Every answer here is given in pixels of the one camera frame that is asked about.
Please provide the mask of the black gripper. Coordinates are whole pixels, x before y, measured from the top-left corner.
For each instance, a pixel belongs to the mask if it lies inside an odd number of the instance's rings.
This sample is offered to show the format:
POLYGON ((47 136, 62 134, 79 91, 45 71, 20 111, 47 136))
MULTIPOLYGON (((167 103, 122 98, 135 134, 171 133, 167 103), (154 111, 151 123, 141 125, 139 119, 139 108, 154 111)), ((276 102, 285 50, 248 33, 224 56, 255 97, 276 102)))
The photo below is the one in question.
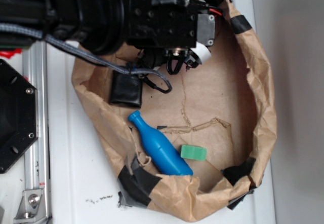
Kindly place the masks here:
POLYGON ((129 0, 129 8, 127 44, 141 50, 140 67, 178 73, 211 58, 216 21, 205 1, 129 0))

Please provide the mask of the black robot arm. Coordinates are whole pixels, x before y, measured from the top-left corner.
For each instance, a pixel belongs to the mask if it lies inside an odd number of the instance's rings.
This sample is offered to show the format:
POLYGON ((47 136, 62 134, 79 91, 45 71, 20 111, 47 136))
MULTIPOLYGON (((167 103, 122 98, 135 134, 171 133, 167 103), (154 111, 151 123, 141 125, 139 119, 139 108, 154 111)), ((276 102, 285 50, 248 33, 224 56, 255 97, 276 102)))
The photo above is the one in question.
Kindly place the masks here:
POLYGON ((93 63, 123 43, 188 54, 211 46, 215 20, 198 0, 1 0, 1 50, 45 41, 93 63))

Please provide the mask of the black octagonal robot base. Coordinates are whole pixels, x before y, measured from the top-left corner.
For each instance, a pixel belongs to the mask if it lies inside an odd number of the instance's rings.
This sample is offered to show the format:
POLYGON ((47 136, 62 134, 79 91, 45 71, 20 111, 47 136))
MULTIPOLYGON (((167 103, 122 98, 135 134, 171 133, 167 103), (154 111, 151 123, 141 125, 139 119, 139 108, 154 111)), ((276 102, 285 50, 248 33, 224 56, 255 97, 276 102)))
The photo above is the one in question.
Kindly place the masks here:
POLYGON ((37 89, 1 59, 1 174, 37 139, 37 89))

